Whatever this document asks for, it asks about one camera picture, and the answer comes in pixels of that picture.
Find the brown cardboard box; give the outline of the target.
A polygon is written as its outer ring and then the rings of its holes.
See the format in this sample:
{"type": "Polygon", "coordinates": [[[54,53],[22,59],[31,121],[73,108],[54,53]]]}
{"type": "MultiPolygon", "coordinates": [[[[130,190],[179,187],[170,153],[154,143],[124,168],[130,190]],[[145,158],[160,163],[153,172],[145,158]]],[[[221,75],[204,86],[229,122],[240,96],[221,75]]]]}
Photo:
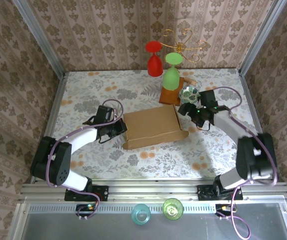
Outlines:
{"type": "Polygon", "coordinates": [[[127,127],[124,150],[181,141],[189,136],[182,129],[175,105],[125,113],[123,121],[127,127]]]}

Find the leaf pattern bowl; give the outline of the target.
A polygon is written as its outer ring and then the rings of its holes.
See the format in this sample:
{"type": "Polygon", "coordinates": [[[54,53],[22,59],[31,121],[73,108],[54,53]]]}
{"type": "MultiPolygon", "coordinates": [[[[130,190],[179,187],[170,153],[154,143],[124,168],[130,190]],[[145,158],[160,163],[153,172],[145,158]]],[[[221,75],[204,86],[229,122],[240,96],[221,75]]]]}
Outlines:
{"type": "Polygon", "coordinates": [[[196,104],[199,101],[199,90],[197,87],[188,85],[179,91],[179,99],[181,104],[196,104]]]}

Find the brown wooden rack base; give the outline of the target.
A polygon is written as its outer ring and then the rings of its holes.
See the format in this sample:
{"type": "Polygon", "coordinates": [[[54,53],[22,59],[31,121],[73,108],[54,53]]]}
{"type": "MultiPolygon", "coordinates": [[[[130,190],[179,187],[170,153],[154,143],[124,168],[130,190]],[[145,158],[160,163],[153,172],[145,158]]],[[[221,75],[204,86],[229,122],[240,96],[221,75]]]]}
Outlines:
{"type": "Polygon", "coordinates": [[[179,106],[181,102],[179,93],[180,93],[180,90],[183,88],[183,86],[184,86],[184,78],[180,77],[179,86],[177,89],[167,90],[164,87],[162,87],[160,98],[159,98],[159,103],[165,104],[165,105],[179,106]]]}

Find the green plastic goblet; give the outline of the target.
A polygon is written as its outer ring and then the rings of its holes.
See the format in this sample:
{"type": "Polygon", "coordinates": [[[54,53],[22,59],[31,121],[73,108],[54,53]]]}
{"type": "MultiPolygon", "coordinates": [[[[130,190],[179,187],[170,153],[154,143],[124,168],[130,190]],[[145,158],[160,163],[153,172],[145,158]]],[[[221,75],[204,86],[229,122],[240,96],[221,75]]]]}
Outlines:
{"type": "Polygon", "coordinates": [[[180,83],[180,73],[176,66],[182,63],[183,57],[177,52],[171,52],[165,56],[165,61],[170,64],[170,68],[163,75],[162,86],[166,90],[174,91],[180,83]]]}

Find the red plastic goblet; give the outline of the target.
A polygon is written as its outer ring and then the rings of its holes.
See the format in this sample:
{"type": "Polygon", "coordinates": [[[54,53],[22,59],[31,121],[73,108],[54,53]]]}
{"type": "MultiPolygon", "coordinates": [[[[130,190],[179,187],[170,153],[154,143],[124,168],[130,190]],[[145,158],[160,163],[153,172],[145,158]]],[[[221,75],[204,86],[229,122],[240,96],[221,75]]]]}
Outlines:
{"type": "Polygon", "coordinates": [[[162,49],[162,44],[158,41],[149,41],[145,49],[151,53],[151,57],[147,62],[147,72],[152,77],[159,77],[163,74],[163,63],[157,53],[162,49]]]}

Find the small black circuit board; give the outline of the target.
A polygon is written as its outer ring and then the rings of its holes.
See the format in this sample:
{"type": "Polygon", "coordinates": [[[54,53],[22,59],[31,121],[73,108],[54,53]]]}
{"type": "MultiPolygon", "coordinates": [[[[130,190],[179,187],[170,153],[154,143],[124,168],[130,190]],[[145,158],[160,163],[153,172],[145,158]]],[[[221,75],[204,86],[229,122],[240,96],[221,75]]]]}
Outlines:
{"type": "Polygon", "coordinates": [[[75,214],[78,216],[79,219],[88,219],[93,215],[94,211],[96,210],[96,207],[96,203],[77,204],[75,208],[75,214]]]}
{"type": "Polygon", "coordinates": [[[237,206],[231,205],[231,204],[216,204],[215,205],[215,214],[218,217],[228,217],[231,215],[231,212],[236,213],[237,212],[237,206]]]}

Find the teal glass cup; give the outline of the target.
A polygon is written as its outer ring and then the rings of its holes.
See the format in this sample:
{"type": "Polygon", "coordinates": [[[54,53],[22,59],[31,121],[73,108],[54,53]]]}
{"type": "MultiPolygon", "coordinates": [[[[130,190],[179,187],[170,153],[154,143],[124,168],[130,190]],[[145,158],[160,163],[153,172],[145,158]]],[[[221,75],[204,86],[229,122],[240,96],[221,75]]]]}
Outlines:
{"type": "Polygon", "coordinates": [[[131,211],[131,219],[137,225],[146,224],[151,217],[150,208],[143,203],[137,204],[131,211]]]}

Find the green glass cup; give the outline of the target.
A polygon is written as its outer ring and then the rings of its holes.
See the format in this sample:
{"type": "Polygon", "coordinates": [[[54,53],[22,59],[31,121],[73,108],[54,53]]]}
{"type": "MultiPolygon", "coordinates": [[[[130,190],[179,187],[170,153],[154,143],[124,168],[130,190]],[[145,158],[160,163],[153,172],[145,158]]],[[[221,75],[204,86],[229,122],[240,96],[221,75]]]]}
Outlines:
{"type": "Polygon", "coordinates": [[[162,212],[169,220],[178,220],[184,213],[184,206],[177,198],[169,198],[162,205],[162,212]]]}

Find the grey metal shelf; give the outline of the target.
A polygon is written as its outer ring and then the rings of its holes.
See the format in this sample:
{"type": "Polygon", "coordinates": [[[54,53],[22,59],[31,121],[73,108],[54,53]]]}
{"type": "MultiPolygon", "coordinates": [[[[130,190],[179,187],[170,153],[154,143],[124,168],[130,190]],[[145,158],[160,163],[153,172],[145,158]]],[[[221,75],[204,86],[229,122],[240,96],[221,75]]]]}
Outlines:
{"type": "MultiPolygon", "coordinates": [[[[162,204],[150,204],[143,225],[131,217],[133,204],[102,203],[89,220],[74,203],[18,204],[6,240],[238,240],[230,220],[216,216],[214,203],[186,202],[170,220],[162,204]]],[[[247,200],[237,204],[236,226],[250,240],[287,240],[287,201],[247,200]]]]}

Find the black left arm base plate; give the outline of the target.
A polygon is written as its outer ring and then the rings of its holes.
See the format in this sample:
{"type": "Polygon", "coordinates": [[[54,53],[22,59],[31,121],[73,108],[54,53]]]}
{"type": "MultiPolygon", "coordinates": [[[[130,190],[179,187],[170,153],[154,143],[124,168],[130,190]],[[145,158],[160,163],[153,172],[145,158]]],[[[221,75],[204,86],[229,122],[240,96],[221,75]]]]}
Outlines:
{"type": "MultiPolygon", "coordinates": [[[[91,192],[97,195],[101,202],[108,201],[109,187],[107,185],[93,185],[91,192]]],[[[70,190],[66,190],[64,200],[67,202],[95,202],[97,198],[92,195],[79,194],[70,190]]]]}

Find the aluminium frame rail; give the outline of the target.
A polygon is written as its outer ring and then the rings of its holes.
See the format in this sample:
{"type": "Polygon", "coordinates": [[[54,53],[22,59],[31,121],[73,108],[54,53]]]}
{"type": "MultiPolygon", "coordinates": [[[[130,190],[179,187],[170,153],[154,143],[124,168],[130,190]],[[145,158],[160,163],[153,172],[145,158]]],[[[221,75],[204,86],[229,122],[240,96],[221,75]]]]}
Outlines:
{"type": "MultiPolygon", "coordinates": [[[[183,202],[198,200],[197,186],[211,185],[212,179],[152,178],[152,179],[95,179],[94,185],[108,186],[110,203],[160,203],[167,198],[177,198],[183,202]]],[[[279,182],[275,186],[258,183],[241,188],[246,201],[287,201],[287,185],[279,182]]],[[[43,180],[24,184],[18,201],[20,203],[59,203],[64,201],[65,190],[61,187],[51,188],[43,180]]]]}

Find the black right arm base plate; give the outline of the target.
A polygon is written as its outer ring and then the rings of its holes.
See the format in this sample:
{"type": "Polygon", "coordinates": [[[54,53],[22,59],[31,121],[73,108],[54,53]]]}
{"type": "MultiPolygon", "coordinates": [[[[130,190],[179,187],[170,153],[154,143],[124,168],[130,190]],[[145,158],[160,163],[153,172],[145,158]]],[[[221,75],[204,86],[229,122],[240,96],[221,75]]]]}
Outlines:
{"type": "Polygon", "coordinates": [[[214,185],[198,185],[197,197],[199,201],[231,201],[234,189],[224,189],[214,185]]]}

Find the aluminium frame post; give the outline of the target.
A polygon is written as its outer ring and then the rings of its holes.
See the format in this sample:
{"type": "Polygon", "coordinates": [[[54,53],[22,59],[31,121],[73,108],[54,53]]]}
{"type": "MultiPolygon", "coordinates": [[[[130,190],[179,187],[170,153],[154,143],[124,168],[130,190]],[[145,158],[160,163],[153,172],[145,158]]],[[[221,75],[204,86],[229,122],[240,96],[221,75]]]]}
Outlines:
{"type": "Polygon", "coordinates": [[[279,15],[284,9],[287,0],[273,0],[270,9],[268,10],[257,34],[254,37],[252,44],[247,51],[244,60],[242,61],[238,72],[241,76],[245,76],[252,63],[254,62],[259,50],[263,46],[266,38],[271,32],[273,26],[275,25],[279,15]]]}
{"type": "Polygon", "coordinates": [[[46,56],[53,71],[56,73],[58,79],[61,81],[65,76],[65,70],[62,67],[58,57],[56,56],[53,47],[48,41],[45,35],[45,31],[42,29],[41,25],[38,23],[38,20],[36,16],[34,15],[28,2],[26,0],[13,0],[13,3],[17,7],[24,22],[27,24],[30,32],[34,36],[38,45],[40,46],[40,49],[46,56]]]}

